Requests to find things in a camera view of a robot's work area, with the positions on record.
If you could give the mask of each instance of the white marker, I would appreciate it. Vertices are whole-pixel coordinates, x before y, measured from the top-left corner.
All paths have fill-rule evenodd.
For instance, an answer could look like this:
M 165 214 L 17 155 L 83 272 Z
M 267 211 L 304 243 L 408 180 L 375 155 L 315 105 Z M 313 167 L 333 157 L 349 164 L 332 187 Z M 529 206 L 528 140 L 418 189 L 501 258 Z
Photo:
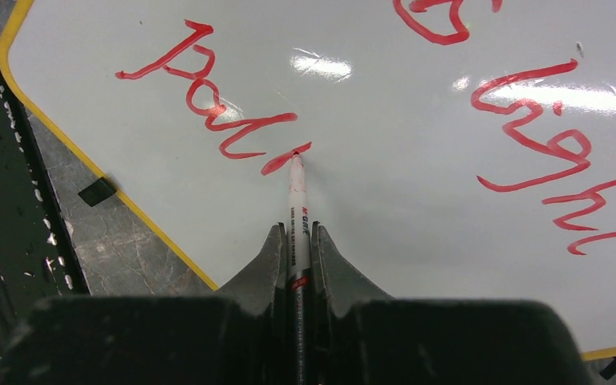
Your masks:
M 287 261 L 287 286 L 290 309 L 295 312 L 294 355 L 295 383 L 306 383 L 306 297 L 310 298 L 310 231 L 308 230 L 308 196 L 303 163 L 298 154 L 291 158 L 289 168 L 289 261 Z

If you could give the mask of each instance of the whiteboard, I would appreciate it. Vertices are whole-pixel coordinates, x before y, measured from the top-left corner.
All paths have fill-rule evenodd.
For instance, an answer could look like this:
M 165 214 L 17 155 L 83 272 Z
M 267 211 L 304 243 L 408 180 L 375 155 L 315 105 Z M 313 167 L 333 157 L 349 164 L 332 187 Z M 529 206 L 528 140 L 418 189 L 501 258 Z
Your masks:
M 388 293 L 542 301 L 616 355 L 616 2 L 27 0 L 0 65 L 211 287 L 300 148 L 310 219 Z

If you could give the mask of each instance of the yellow border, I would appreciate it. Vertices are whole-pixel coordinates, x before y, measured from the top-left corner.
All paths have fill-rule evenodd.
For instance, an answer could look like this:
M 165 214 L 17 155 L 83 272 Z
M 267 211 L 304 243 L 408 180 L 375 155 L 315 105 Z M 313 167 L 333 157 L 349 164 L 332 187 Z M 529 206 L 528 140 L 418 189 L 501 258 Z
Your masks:
M 43 113 L 43 111 L 41 111 L 34 103 L 32 103 L 32 101 L 22 92 L 20 87 L 18 87 L 18 84 L 13 78 L 13 74 L 10 72 L 10 66 L 8 64 L 8 50 L 13 44 L 13 41 L 15 40 L 15 35 L 18 33 L 22 22 L 27 16 L 27 12 L 29 12 L 33 3 L 34 0 L 18 0 L 15 3 L 13 13 L 10 14 L 10 17 L 8 18 L 6 28 L 4 28 L 3 32 L 1 33 L 1 73 L 3 74 L 3 77 L 6 80 L 6 83 L 8 84 L 10 90 L 18 97 L 18 99 L 20 99 L 22 104 L 29 108 L 34 113 L 34 115 L 36 115 L 37 118 L 39 118 L 51 131 L 53 131 L 55 136 L 57 136 L 58 139 L 65 143 L 67 148 L 69 148 L 75 155 L 77 155 L 77 157 L 81 159 L 81 161 L 87 167 L 89 167 L 91 171 L 93 171 L 93 173 L 97 175 L 97 177 L 105 176 L 103 171 L 97 165 L 95 165 L 95 163 L 93 163 L 93 161 L 88 156 L 86 156 L 86 154 L 84 154 L 81 149 L 78 148 L 70 140 L 70 138 L 67 137 L 67 135 L 65 135 L 65 133 L 62 132 L 58 128 L 58 126 L 56 126 L 55 123 L 53 123 L 51 119 L 49 119 L 48 116 Z M 216 283 L 211 278 L 209 278 L 209 276 L 207 276 L 205 272 L 199 268 L 199 266 L 195 265 L 195 263 L 190 258 L 188 258 L 187 255 L 185 255 L 183 250 L 181 250 L 175 243 L 173 243 L 173 241 L 169 239 L 169 237 L 155 224 L 155 222 L 153 222 L 147 215 L 145 215 L 145 213 L 143 213 L 143 211 L 135 203 L 133 203 L 133 201 L 131 201 L 131 199 L 123 191 L 118 191 L 116 195 L 119 197 L 119 199 L 121 199 L 123 203 L 126 204 L 126 206 L 131 209 L 131 211 L 133 211 L 140 219 L 142 219 L 143 222 L 145 222 L 145 224 L 150 229 L 152 229 L 152 231 L 154 231 L 155 234 L 157 234 L 157 236 L 161 238 L 161 240 L 164 241 L 164 243 L 166 243 L 166 245 L 168 245 L 168 247 L 173 250 L 173 252 L 176 253 L 176 255 L 178 255 L 178 257 L 180 257 L 180 259 L 182 259 L 183 262 L 185 262 L 185 264 L 188 265 L 190 269 L 192 269 L 192 271 L 195 272 L 195 274 L 197 274 L 202 279 L 202 281 L 204 281 L 213 290 L 218 289 L 218 285 L 216 285 Z

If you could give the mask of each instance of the red handwritten word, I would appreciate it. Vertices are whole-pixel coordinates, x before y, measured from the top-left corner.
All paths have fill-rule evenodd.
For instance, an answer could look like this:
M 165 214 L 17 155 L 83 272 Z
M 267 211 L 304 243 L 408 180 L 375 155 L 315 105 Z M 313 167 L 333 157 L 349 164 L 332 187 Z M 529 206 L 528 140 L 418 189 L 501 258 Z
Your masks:
M 216 84 L 214 84 L 211 80 L 206 79 L 206 77 L 209 76 L 209 73 L 211 73 L 211 70 L 213 69 L 213 64 L 216 62 L 216 55 L 209 48 L 195 44 L 199 39 L 209 34 L 212 34 L 213 27 L 207 24 L 191 22 L 189 20 L 185 20 L 185 25 L 189 28 L 194 29 L 195 30 L 194 33 L 192 33 L 182 42 L 178 43 L 175 47 L 169 50 L 164 56 L 158 58 L 155 62 L 148 64 L 147 66 L 139 69 L 138 71 L 135 71 L 132 73 L 120 71 L 120 72 L 117 72 L 115 76 L 118 79 L 135 80 L 135 79 L 140 79 L 144 77 L 145 75 L 150 74 L 154 71 L 164 70 L 170 75 L 180 76 L 181 78 L 185 78 L 187 80 L 192 81 L 192 84 L 190 85 L 187 93 L 185 94 L 185 103 L 190 109 L 190 111 L 194 112 L 195 114 L 199 116 L 204 116 L 206 118 L 205 126 L 207 127 L 208 130 L 212 132 L 219 132 L 219 131 L 229 130 L 232 128 L 239 128 L 239 127 L 244 126 L 240 128 L 239 131 L 232 134 L 229 138 L 223 140 L 221 142 L 221 145 L 218 146 L 218 151 L 220 151 L 223 156 L 229 159 L 245 159 L 245 158 L 265 155 L 265 152 L 233 153 L 233 152 L 228 151 L 228 147 L 234 144 L 235 142 L 237 142 L 238 140 L 242 139 L 243 137 L 247 136 L 248 134 L 255 132 L 256 130 L 260 128 L 270 126 L 271 124 L 275 124 L 275 123 L 293 122 L 298 117 L 296 116 L 296 114 L 288 112 L 288 113 L 265 117 L 265 118 L 243 119 L 243 120 L 236 120 L 232 122 L 225 122 L 221 124 L 215 124 L 214 121 L 216 121 L 216 118 L 224 114 L 228 109 L 228 107 L 225 104 L 221 103 L 221 97 L 219 96 L 219 91 L 218 91 L 218 87 L 216 86 Z M 204 65 L 204 68 L 196 72 L 188 72 L 188 71 L 183 71 L 177 68 L 170 67 L 168 65 L 175 57 L 177 57 L 183 51 L 187 50 L 189 47 L 192 47 L 193 51 L 199 54 L 203 54 L 207 57 L 207 63 Z M 193 97 L 200 87 L 207 87 L 209 90 L 211 90 L 212 95 L 213 95 L 213 107 L 199 108 L 195 106 L 195 104 L 193 103 Z M 266 163 L 265 166 L 263 166 L 263 168 L 261 169 L 261 174 L 268 175 L 272 172 L 277 171 L 287 161 L 289 161 L 289 159 L 291 159 L 291 156 L 294 153 L 306 152 L 310 149 L 310 146 L 311 146 L 311 142 L 308 142 L 294 149 L 291 149 L 288 152 L 280 156 L 274 157 L 272 160 Z
M 553 174 L 541 176 L 541 177 L 538 177 L 532 180 L 526 180 L 526 181 L 523 181 L 521 183 L 516 183 L 516 184 L 505 184 L 505 185 L 494 184 L 493 182 L 490 182 L 486 180 L 485 178 L 478 176 L 477 177 L 478 181 L 483 186 L 491 189 L 492 191 L 496 191 L 498 193 L 506 193 L 506 192 L 508 193 L 508 192 L 517 191 L 523 188 L 533 187 L 538 184 L 544 184 L 544 183 L 552 182 L 554 180 L 559 180 L 567 176 L 571 176 L 573 174 L 586 170 L 591 165 L 591 163 L 586 159 L 586 157 L 591 153 L 591 142 L 584 134 L 582 134 L 578 130 L 573 129 L 573 130 L 567 130 L 567 131 L 561 132 L 555 135 L 554 137 L 552 137 L 550 140 L 548 140 L 546 144 L 538 143 L 535 140 L 531 140 L 529 137 L 523 135 L 521 132 L 517 130 L 519 127 L 522 127 L 532 122 L 533 120 L 541 116 L 542 113 L 544 112 L 544 108 L 542 108 L 542 106 L 535 100 L 523 98 L 523 99 L 517 100 L 516 102 L 511 103 L 507 107 L 499 107 L 494 104 L 488 104 L 488 103 L 480 101 L 480 98 L 484 94 L 490 91 L 494 91 L 495 89 L 499 87 L 507 86 L 509 84 L 520 82 L 522 80 L 543 78 L 546 76 L 552 76 L 552 75 L 558 75 L 558 74 L 570 72 L 576 69 L 577 67 L 578 67 L 578 62 L 574 59 L 571 59 L 570 62 L 568 63 L 563 63 L 563 64 L 559 64 L 556 66 L 532 70 L 532 71 L 519 72 L 513 75 L 508 75 L 508 76 L 504 76 L 498 79 L 494 79 L 478 87 L 478 89 L 476 89 L 473 92 L 471 96 L 471 105 L 474 108 L 481 110 L 481 111 L 490 111 L 490 112 L 493 112 L 495 114 L 500 114 L 500 115 L 511 115 L 517 110 L 519 110 L 521 107 L 528 108 L 530 110 L 530 113 L 528 115 L 526 115 L 523 118 L 508 122 L 507 124 L 503 125 L 502 131 L 506 135 L 508 135 L 510 138 L 514 139 L 518 144 L 521 144 L 536 152 L 546 154 L 549 156 L 555 156 L 557 158 L 569 160 L 575 163 L 575 166 L 573 166 L 572 168 L 568 168 L 564 171 L 555 172 Z M 562 115 L 563 113 L 563 101 L 562 100 L 558 100 L 553 103 L 553 113 L 556 116 Z M 560 143 L 563 140 L 568 139 L 568 138 L 573 138 L 577 141 L 577 143 L 582 148 L 580 152 L 571 152 L 569 150 L 566 150 L 560 145 Z M 566 229 L 566 230 L 597 231 L 598 229 L 596 228 L 589 227 L 589 226 L 573 225 L 573 224 L 570 224 L 568 221 L 574 218 L 577 218 L 577 217 L 582 217 L 584 215 L 591 214 L 599 210 L 603 206 L 605 206 L 606 200 L 601 196 L 599 192 L 607 188 L 614 187 L 614 186 L 616 186 L 616 180 L 611 180 L 606 183 L 598 184 L 592 188 L 588 188 L 587 190 L 580 192 L 579 194 L 565 195 L 561 197 L 550 197 L 550 198 L 544 199 L 541 203 L 543 205 L 550 205 L 554 203 L 583 201 L 587 199 L 591 200 L 593 201 L 593 204 L 590 207 L 576 211 L 574 213 L 564 215 L 559 218 L 556 218 L 553 220 L 553 223 L 556 226 L 560 227 L 561 229 Z M 583 252 L 578 250 L 579 246 L 590 243 L 590 242 L 601 241 L 604 239 L 611 239 L 611 238 L 616 238 L 616 232 L 595 235 L 592 237 L 586 237 L 586 238 L 583 238 L 579 241 L 575 241 L 572 244 L 570 244 L 568 246 L 568 251 L 575 255 L 586 255 Z
M 418 23 L 412 15 L 403 6 L 402 0 L 393 0 L 393 8 L 398 16 L 412 28 L 414 32 L 423 36 L 424 39 L 431 43 L 448 46 L 450 44 L 461 43 L 468 39 L 470 35 L 468 28 L 461 21 L 459 16 L 459 9 L 464 0 L 414 0 L 410 3 L 409 11 L 413 13 L 426 12 L 431 6 L 438 6 L 450 2 L 450 22 L 454 27 L 456 33 L 454 34 L 437 34 L 432 32 L 427 27 Z M 502 0 L 492 0 L 492 12 L 499 12 L 501 9 Z

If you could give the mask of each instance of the scratched black metal frame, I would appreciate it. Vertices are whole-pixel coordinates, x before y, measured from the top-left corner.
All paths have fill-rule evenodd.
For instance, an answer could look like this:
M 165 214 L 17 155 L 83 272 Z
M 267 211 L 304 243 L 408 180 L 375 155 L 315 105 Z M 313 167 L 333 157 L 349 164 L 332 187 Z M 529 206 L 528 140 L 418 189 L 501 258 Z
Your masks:
M 0 357 L 40 298 L 87 294 L 20 103 L 0 76 Z

